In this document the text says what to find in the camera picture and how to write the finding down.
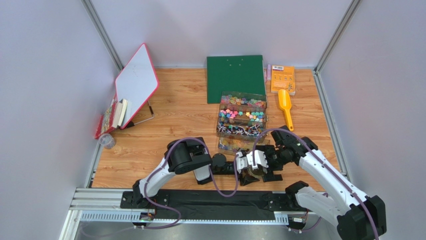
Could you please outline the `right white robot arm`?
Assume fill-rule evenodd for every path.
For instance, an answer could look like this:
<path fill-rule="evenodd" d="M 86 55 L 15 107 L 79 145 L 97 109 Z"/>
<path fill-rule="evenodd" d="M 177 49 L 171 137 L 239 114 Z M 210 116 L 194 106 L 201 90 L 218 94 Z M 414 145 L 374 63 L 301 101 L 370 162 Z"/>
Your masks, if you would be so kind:
<path fill-rule="evenodd" d="M 387 232 L 385 202 L 351 183 L 308 137 L 299 137 L 285 126 L 263 131 L 266 133 L 274 139 L 274 154 L 281 166 L 295 163 L 328 194 L 325 196 L 304 182 L 294 183 L 285 191 L 297 205 L 333 225 L 342 240 L 378 240 Z"/>

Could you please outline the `round wooden jar lid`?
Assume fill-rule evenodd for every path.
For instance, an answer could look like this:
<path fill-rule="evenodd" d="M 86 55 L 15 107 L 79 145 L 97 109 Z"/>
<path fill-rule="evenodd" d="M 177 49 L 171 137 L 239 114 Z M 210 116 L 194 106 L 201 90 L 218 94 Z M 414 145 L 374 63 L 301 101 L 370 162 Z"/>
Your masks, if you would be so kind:
<path fill-rule="evenodd" d="M 248 172 L 252 177 L 258 178 L 258 179 L 262 179 L 265 175 L 263 168 L 257 168 L 257 169 L 249 168 Z"/>

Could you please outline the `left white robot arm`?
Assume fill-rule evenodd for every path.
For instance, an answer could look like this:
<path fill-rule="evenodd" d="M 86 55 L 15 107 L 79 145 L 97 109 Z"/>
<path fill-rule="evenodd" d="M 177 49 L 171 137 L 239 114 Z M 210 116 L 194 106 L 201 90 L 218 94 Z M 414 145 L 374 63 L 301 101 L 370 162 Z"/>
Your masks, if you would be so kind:
<path fill-rule="evenodd" d="M 132 187 L 137 202 L 154 197 L 174 176 L 193 172 L 198 184 L 214 180 L 215 175 L 234 175 L 238 183 L 245 170 L 268 168 L 266 155 L 260 150 L 239 151 L 234 161 L 219 154 L 211 156 L 203 137 L 185 137 L 170 142 L 159 165 Z"/>

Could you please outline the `yellow plastic scoop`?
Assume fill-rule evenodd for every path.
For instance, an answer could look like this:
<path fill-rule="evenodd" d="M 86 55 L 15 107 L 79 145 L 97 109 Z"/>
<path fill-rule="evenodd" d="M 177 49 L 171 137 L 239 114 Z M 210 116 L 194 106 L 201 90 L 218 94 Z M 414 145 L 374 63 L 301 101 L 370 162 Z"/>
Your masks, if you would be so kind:
<path fill-rule="evenodd" d="M 293 120 L 291 116 L 292 102 L 291 102 L 290 94 L 288 93 L 287 90 L 280 89 L 278 91 L 278 105 L 279 105 L 279 108 L 284 113 L 284 118 L 285 118 L 287 127 L 289 128 L 290 131 L 294 131 L 294 125 L 293 125 Z"/>

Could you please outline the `clear box of gummy candies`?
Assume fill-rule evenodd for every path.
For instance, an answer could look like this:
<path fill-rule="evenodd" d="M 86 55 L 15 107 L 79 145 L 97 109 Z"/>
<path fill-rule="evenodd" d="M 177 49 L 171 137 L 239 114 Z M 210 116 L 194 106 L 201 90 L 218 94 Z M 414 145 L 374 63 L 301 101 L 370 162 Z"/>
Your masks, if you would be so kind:
<path fill-rule="evenodd" d="M 268 106 L 266 95 L 237 91 L 223 91 L 221 94 L 220 103 L 255 108 L 267 108 Z"/>

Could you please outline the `clear box of star candies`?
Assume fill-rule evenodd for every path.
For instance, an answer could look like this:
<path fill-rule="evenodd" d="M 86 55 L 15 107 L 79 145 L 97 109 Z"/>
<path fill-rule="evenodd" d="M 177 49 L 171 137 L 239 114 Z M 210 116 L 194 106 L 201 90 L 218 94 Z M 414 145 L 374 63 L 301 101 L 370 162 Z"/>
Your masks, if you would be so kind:
<path fill-rule="evenodd" d="M 268 120 L 265 108 L 237 104 L 220 104 L 218 117 L 223 120 L 231 119 L 261 123 L 265 123 Z"/>

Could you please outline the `clear box of lollipops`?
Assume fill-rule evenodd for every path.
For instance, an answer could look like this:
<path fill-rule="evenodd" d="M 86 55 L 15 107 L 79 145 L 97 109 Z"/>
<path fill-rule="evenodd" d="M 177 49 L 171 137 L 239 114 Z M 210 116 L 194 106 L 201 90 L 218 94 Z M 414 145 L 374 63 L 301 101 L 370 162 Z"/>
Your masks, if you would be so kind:
<path fill-rule="evenodd" d="M 266 129 L 266 126 L 267 124 L 263 121 L 218 117 L 216 132 L 218 134 L 258 137 Z"/>

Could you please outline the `clear round jar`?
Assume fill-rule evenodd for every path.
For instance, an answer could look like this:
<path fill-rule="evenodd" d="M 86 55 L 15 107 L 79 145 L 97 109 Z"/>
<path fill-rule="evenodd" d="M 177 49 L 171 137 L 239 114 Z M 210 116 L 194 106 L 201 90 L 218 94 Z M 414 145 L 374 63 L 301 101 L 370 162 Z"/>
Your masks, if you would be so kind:
<path fill-rule="evenodd" d="M 264 182 L 265 173 L 266 172 L 264 171 L 263 167 L 259 167 L 256 169 L 249 167 L 247 169 L 247 175 L 248 175 L 247 180 L 249 183 L 254 183 L 259 181 Z"/>

